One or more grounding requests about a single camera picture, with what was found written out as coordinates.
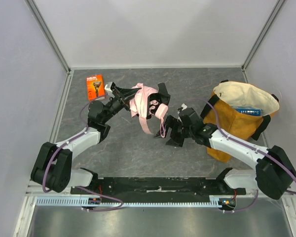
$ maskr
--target white panel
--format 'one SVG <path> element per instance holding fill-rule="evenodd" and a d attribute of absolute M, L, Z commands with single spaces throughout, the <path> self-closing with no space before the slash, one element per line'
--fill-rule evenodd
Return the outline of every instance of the white panel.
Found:
<path fill-rule="evenodd" d="M 71 67 L 242 65 L 276 0 L 36 0 Z"/>
<path fill-rule="evenodd" d="M 10 237 L 65 72 L 24 1 L 0 0 L 0 237 Z"/>
<path fill-rule="evenodd" d="M 266 131 L 296 168 L 296 0 L 286 1 L 247 70 L 250 83 L 274 93 L 280 111 Z"/>

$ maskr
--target orange box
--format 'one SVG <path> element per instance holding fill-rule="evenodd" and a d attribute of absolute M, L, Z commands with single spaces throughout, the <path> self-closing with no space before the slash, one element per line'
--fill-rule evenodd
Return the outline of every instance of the orange box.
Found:
<path fill-rule="evenodd" d="M 105 94 L 102 75 L 87 77 L 87 93 L 89 100 Z"/>

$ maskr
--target orange bag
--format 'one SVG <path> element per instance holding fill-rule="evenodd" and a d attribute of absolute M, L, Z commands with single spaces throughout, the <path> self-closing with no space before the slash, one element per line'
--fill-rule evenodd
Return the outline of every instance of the orange bag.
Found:
<path fill-rule="evenodd" d="M 219 124 L 222 129 L 243 140 L 252 137 L 258 140 L 280 109 L 278 99 L 274 94 L 269 94 L 254 85 L 236 81 L 222 81 L 212 92 L 208 101 L 217 110 Z M 261 116 L 241 114 L 231 106 L 253 106 L 262 110 Z M 216 124 L 216 116 L 209 105 L 204 107 L 201 117 L 204 123 Z M 211 148 L 207 153 L 213 158 L 227 162 L 231 156 Z"/>

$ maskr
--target gray floor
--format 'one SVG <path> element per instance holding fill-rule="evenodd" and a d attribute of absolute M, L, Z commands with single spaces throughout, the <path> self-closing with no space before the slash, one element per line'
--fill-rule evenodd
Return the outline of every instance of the gray floor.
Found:
<path fill-rule="evenodd" d="M 83 129 L 79 120 L 81 108 L 88 102 L 86 77 L 102 74 L 104 82 L 113 81 L 117 86 L 131 88 L 138 82 L 157 88 L 165 82 L 171 101 L 168 114 L 177 115 L 182 103 L 199 113 L 201 102 L 189 102 L 195 98 L 209 99 L 213 88 L 222 80 L 244 81 L 240 68 L 184 68 L 184 69 L 106 69 L 75 70 L 65 106 L 58 141 L 71 137 Z M 158 131 L 159 120 L 148 121 L 151 131 Z M 84 167 L 100 176 L 120 177 L 215 177 L 226 167 L 245 169 L 237 159 L 222 163 L 211 158 L 204 146 L 186 139 L 182 148 L 165 146 L 166 139 L 155 139 L 143 133 L 138 118 L 131 119 L 123 110 L 108 125 L 110 133 L 102 143 L 91 147 L 73 161 L 73 167 Z"/>
<path fill-rule="evenodd" d="M 238 198 L 239 207 L 252 199 Z M 248 211 L 150 207 L 87 213 L 79 207 L 37 206 L 28 237 L 292 237 L 282 202 L 260 198 Z"/>

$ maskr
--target bag handle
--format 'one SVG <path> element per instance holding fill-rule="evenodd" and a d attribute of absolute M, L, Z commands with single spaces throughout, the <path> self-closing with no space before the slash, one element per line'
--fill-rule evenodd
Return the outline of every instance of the bag handle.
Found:
<path fill-rule="evenodd" d="M 254 134 L 251 136 L 252 139 L 254 140 L 258 140 L 261 133 L 264 132 L 268 126 L 268 124 L 271 122 L 271 116 L 270 115 L 265 115 L 262 117 L 263 121 L 260 124 L 260 126 L 256 129 L 256 131 L 254 132 Z"/>
<path fill-rule="evenodd" d="M 219 101 L 219 97 L 218 95 L 215 94 L 208 100 L 208 103 L 214 106 L 218 101 Z M 203 108 L 203 111 L 201 112 L 201 118 L 204 119 L 211 109 L 212 108 L 208 104 L 206 104 Z"/>

